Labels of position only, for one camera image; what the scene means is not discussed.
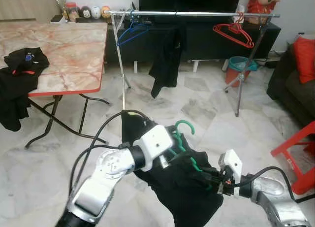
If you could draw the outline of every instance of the pillow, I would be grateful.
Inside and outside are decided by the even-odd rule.
[[[293,46],[301,83],[315,80],[315,40],[299,37]]]

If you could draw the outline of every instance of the clothes rack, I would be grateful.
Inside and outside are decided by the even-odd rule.
[[[115,37],[115,41],[117,43],[118,41],[118,37],[117,37],[117,33],[124,21],[124,18],[126,15],[135,15],[135,16],[142,16],[142,15],[155,15],[155,16],[194,16],[194,17],[233,17],[233,16],[240,16],[239,13],[216,13],[216,12],[183,12],[183,11],[137,11],[137,10],[132,10],[132,11],[105,11],[104,13],[108,13],[111,15],[111,19],[112,19],[112,24],[113,24],[113,32],[114,32],[114,37]],[[228,93],[228,88],[231,87],[236,81],[239,81],[239,88],[238,88],[238,97],[237,97],[237,108],[236,108],[236,112],[235,112],[235,116],[238,117],[239,116],[239,111],[240,111],[240,104],[241,104],[241,96],[242,96],[242,87],[243,87],[243,82],[245,79],[245,72],[247,71],[249,65],[251,64],[254,55],[262,41],[262,38],[264,36],[264,34],[267,31],[268,25],[270,23],[270,21],[272,20],[272,18],[280,18],[279,14],[259,14],[259,13],[242,13],[244,15],[244,17],[258,17],[259,19],[259,23],[261,23],[261,18],[267,18],[266,23],[261,25],[260,24],[260,34],[258,37],[258,40],[255,43],[255,46],[253,47],[249,59],[244,67],[244,70],[242,72],[239,73],[239,75],[237,76],[237,78],[235,78],[232,82],[230,82],[225,88],[224,91],[226,93]],[[121,19],[118,23],[118,25],[116,26],[116,22],[115,22],[115,15],[120,15]],[[123,63],[122,63],[122,57],[121,57],[121,53],[120,53],[120,47],[119,45],[116,44],[117,47],[117,55],[118,55],[118,60],[119,60],[119,66],[120,66],[120,71],[121,71],[121,76],[122,76],[122,81],[123,81],[123,110],[125,110],[126,108],[126,94],[125,94],[125,90],[126,90],[126,84],[128,86],[128,88],[131,88],[125,72],[124,72],[124,68],[123,68]]]

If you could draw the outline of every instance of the white wall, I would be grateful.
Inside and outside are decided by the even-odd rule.
[[[133,1],[138,7],[138,0],[67,0],[76,2],[79,7],[108,5],[113,10],[128,9]],[[247,5],[249,0],[240,0],[239,4]],[[273,49],[284,51],[287,41],[292,42],[299,32],[315,32],[315,0],[281,0],[274,13],[281,18],[272,22],[282,28]]]

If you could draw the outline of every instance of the tv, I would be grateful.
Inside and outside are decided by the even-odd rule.
[[[239,0],[139,0],[140,11],[235,12]],[[204,22],[214,18],[187,17],[186,20]]]

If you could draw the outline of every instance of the black garment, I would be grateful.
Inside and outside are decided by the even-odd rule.
[[[178,66],[183,49],[186,48],[186,28],[183,25],[172,29],[164,40],[164,44],[149,72],[155,78],[151,91],[156,98],[162,87],[174,88],[177,84]]]
[[[142,117],[128,114],[122,115],[122,122],[123,142],[130,144],[154,124],[144,125]],[[150,171],[139,170],[135,174],[151,186],[160,202],[169,209],[175,227],[202,227],[222,205],[223,196],[218,195],[216,190],[206,190],[208,186],[200,182],[200,172],[195,171],[191,165],[190,156],[194,157],[199,167],[210,168],[207,154],[191,149],[183,135],[182,141],[186,151],[189,152],[189,157],[175,160],[176,162],[166,169],[161,167],[159,159],[156,158]],[[179,153],[176,141],[172,149]],[[169,151],[164,155],[167,160],[173,157]]]
[[[21,128],[28,117],[28,92],[37,88],[38,77],[49,62],[40,48],[24,48],[4,57],[8,67],[0,69],[0,123],[8,130]]]

